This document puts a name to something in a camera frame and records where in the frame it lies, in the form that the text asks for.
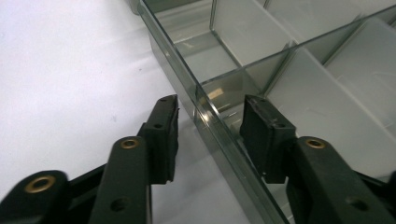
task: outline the screw hole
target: screw hole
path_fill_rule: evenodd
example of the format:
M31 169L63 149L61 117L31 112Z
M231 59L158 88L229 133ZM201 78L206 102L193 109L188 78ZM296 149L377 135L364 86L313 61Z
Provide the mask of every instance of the screw hole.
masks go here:
M118 198L111 203L110 208L113 212L120 212L124 210L128 204L128 198Z
M54 183L55 177L52 175L44 175L32 180L26 185L24 190L28 193L38 193L49 189Z
M313 148L324 148L326 145L324 145L323 142L317 140L317 139L308 139L305 141L305 143L309 146L309 147L313 147Z
M134 139L127 139L127 140L121 142L122 148L133 148L133 147L137 147L138 145L139 145L139 142Z
M363 212L369 210L367 203L356 197L347 197L346 203Z

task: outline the transparent plastic box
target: transparent plastic box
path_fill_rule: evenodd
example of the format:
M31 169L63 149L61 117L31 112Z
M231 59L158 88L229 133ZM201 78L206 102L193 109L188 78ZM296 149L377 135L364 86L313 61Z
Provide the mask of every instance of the transparent plastic box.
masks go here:
M396 0L141 0L154 54L252 223L293 222L239 135L246 94L356 171L396 170Z

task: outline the black plastic bracket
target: black plastic bracket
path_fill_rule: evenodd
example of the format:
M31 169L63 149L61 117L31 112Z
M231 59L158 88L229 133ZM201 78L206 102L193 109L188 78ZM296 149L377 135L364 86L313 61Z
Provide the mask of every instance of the black plastic bracket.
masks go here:
M296 128L269 101L258 96L245 98L240 129L247 153L267 183L284 183L285 150L296 139Z
M60 171L26 177L0 203L0 223L151 223L150 185L175 174L177 117L177 96L163 97L107 164L70 182Z
M289 178L297 224L395 223L396 177L379 184L351 170L330 143L296 138L295 127L267 100L246 96L240 134L266 183Z

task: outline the white table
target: white table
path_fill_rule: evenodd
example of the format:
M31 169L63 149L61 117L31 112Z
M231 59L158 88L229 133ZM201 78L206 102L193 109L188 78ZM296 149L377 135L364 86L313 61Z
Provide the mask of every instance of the white table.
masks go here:
M73 179L104 164L174 93L124 1L1 1L0 199L35 172ZM248 223L180 107L176 177L153 187L154 223Z

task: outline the brass insert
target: brass insert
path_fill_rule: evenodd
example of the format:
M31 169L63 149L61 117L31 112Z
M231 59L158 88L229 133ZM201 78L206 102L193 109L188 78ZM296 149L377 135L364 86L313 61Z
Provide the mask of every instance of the brass insert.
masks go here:
M52 175L43 175L26 185L25 191L28 193L38 193L49 189L55 183L55 177Z
M134 139L127 139L127 140L121 142L121 147L125 148L125 149L134 148L137 146L139 146L139 142Z
M309 147L312 147L312 148L325 148L326 147L326 145L322 141L320 141L318 139L313 139L313 138L307 139L305 141L305 143Z

